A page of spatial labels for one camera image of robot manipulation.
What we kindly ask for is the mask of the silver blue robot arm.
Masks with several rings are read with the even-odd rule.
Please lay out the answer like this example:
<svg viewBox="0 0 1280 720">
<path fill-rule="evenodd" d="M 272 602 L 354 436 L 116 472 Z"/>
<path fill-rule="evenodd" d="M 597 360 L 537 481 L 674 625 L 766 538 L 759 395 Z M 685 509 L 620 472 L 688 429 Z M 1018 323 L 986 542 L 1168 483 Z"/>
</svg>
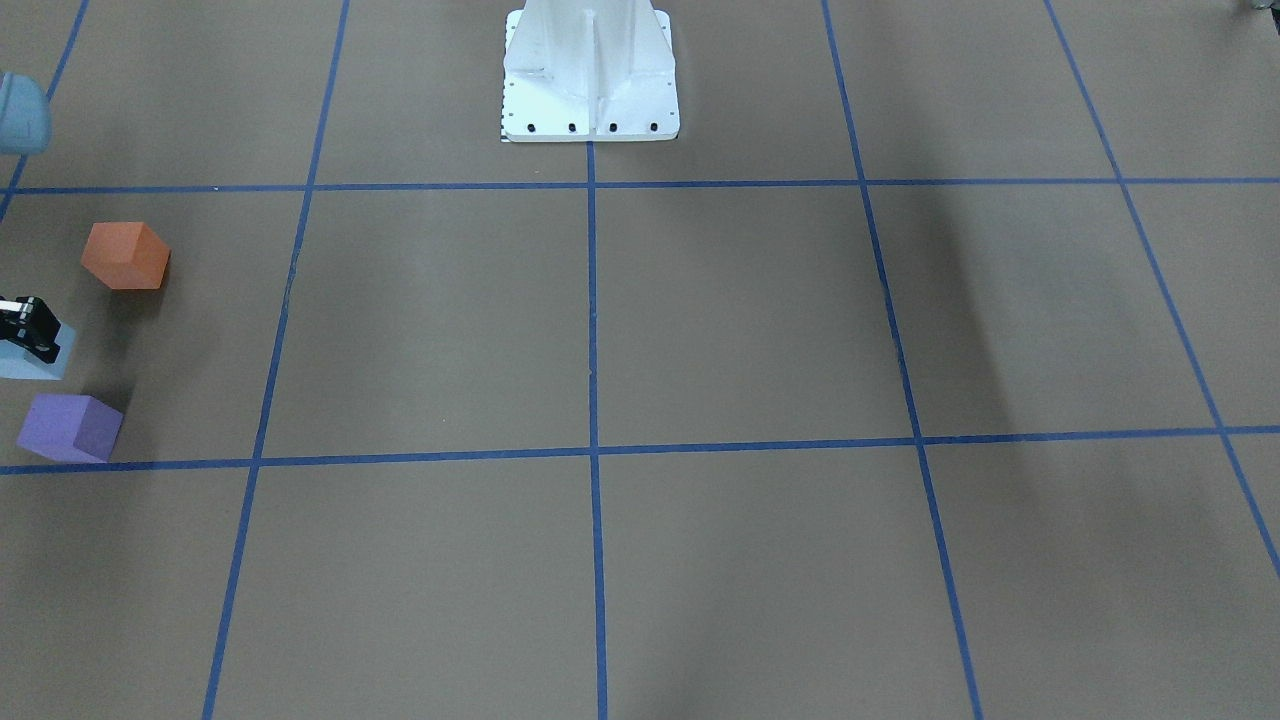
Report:
<svg viewBox="0 0 1280 720">
<path fill-rule="evenodd" d="M 3 73 L 1 150 L 4 155 L 26 158 L 49 149 L 52 115 L 49 97 L 33 78 Z M 61 355 L 58 336 L 61 323 L 49 305 L 36 296 L 1 300 L 3 340 L 15 345 L 36 361 L 52 365 Z"/>
</svg>

